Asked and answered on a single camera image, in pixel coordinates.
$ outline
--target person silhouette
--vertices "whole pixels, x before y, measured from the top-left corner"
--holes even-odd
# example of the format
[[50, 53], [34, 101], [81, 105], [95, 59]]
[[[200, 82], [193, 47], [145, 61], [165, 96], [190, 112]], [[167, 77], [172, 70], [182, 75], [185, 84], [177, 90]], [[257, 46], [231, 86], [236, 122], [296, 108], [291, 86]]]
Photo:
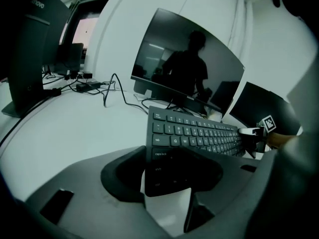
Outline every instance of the person silhouette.
[[199, 94], [204, 93], [203, 80], [208, 79], [205, 62], [198, 56], [204, 48], [205, 35], [200, 31], [193, 31], [189, 35], [188, 49], [175, 51], [164, 62], [163, 76], [166, 77], [166, 86], [192, 96], [195, 85]]

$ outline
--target keyboard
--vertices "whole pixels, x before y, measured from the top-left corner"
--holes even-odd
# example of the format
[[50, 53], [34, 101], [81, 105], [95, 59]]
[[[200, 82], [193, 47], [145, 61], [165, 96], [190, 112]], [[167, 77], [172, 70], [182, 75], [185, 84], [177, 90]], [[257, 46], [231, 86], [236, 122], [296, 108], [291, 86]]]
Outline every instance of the keyboard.
[[178, 164], [172, 165], [172, 148], [200, 148], [211, 155], [245, 154], [238, 128], [157, 107], [149, 108], [145, 194], [159, 196], [188, 188]]

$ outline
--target computer monitor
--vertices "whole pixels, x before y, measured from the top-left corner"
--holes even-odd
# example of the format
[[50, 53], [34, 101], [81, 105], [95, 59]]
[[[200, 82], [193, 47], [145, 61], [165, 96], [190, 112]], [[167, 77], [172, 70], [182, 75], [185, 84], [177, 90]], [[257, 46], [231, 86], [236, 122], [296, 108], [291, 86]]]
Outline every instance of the computer monitor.
[[8, 57], [8, 82], [12, 102], [2, 113], [20, 118], [43, 98], [41, 77], [43, 47], [50, 26], [40, 18], [25, 15]]
[[271, 115], [276, 125], [273, 132], [284, 135], [296, 135], [300, 128], [289, 103], [250, 82], [246, 83], [230, 115], [247, 127], [255, 127], [259, 121]]
[[[239, 59], [213, 34], [178, 14], [158, 9], [137, 54], [135, 92], [193, 111], [225, 113], [244, 73]], [[222, 86], [227, 94], [220, 97]]]
[[43, 48], [42, 64], [55, 64], [61, 34], [71, 14], [61, 0], [31, 0], [27, 13], [50, 23]]

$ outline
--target desk surface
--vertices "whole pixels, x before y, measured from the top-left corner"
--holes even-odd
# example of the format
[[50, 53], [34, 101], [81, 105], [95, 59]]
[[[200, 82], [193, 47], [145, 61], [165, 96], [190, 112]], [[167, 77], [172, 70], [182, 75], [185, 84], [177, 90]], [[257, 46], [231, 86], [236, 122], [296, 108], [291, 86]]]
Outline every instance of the desk surface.
[[[66, 85], [61, 80], [47, 88]], [[11, 101], [8, 84], [0, 85], [0, 106]], [[139, 104], [132, 93], [127, 102]], [[149, 101], [147, 105], [165, 108]], [[13, 195], [21, 200], [74, 162], [116, 150], [145, 145], [148, 116], [110, 92], [107, 108], [102, 95], [63, 92], [25, 119], [0, 150], [0, 169]], [[0, 138], [18, 121], [0, 115]]]

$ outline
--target cable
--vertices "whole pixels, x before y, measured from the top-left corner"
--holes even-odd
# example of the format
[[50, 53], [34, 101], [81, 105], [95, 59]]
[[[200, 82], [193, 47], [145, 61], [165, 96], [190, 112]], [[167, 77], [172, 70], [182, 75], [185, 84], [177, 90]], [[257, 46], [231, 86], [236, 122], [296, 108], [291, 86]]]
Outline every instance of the cable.
[[171, 102], [173, 102], [173, 98], [171, 99], [170, 103], [168, 104], [168, 106], [165, 109], [168, 109], [170, 107]]
[[103, 99], [104, 99], [104, 93], [102, 93], [99, 89], [94, 89], [90, 84], [88, 84], [88, 83], [86, 83], [86, 82], [80, 82], [79, 80], [76, 80], [76, 81], [79, 82], [79, 83], [83, 83], [83, 84], [85, 84], [85, 85], [88, 85], [92, 90], [97, 90], [97, 91], [98, 91], [98, 93], [89, 93], [89, 92], [87, 92], [88, 94], [90, 94], [90, 95], [96, 95], [96, 94], [101, 93], [101, 94], [103, 95]]
[[76, 79], [74, 82], [72, 82], [72, 83], [70, 83], [70, 84], [68, 84], [68, 85], [65, 85], [64, 87], [60, 88], [60, 90], [63, 90], [63, 89], [65, 89], [65, 88], [71, 86], [72, 84], [76, 83], [76, 81], [77, 81], [77, 79]]
[[61, 79], [63, 79], [63, 78], [64, 78], [64, 76], [62, 76], [62, 77], [60, 77], [60, 78], [57, 78], [57, 79], [54, 80], [54, 81], [50, 81], [50, 82], [47, 82], [47, 83], [43, 83], [43, 85], [50, 84], [50, 83], [53, 83], [53, 82], [57, 82], [57, 81], [59, 81], [59, 80], [61, 80]]
[[36, 108], [38, 108], [41, 104], [43, 104], [44, 102], [48, 101], [50, 97], [47, 97], [45, 99], [43, 99], [40, 103], [38, 103], [36, 106], [32, 107], [30, 110], [28, 110], [19, 120], [18, 122], [10, 129], [10, 131], [4, 136], [4, 138], [1, 140], [0, 142], [0, 148], [2, 146], [2, 144], [4, 143], [4, 141], [8, 138], [8, 136], [13, 132], [13, 130], [20, 124], [20, 122], [28, 115], [30, 114], [33, 110], [35, 110]]
[[[148, 115], [149, 113], [148, 113], [143, 107], [141, 107], [141, 106], [139, 106], [139, 105], [130, 104], [130, 103], [127, 103], [127, 102], [126, 102], [125, 96], [124, 96], [124, 92], [123, 92], [122, 85], [121, 85], [121, 82], [120, 82], [119, 77], [118, 77], [116, 74], [113, 74], [113, 75], [111, 76], [111, 79], [110, 79], [109, 82], [110, 82], [110, 83], [112, 82], [112, 79], [113, 79], [114, 76], [118, 79], [118, 82], [119, 82], [119, 84], [120, 84], [120, 88], [121, 88], [122, 96], [123, 96], [123, 99], [124, 99], [124, 103], [127, 104], [127, 105], [129, 105], [129, 106], [138, 107], [138, 108], [142, 109], [143, 112], [145, 112], [145, 113]], [[109, 90], [110, 90], [110, 86], [111, 86], [111, 84], [109, 84], [109, 87], [108, 87], [108, 89], [107, 89], [106, 95], [105, 95], [104, 98], [103, 98], [103, 105], [104, 105], [104, 107], [106, 107], [106, 98], [108, 97]]]

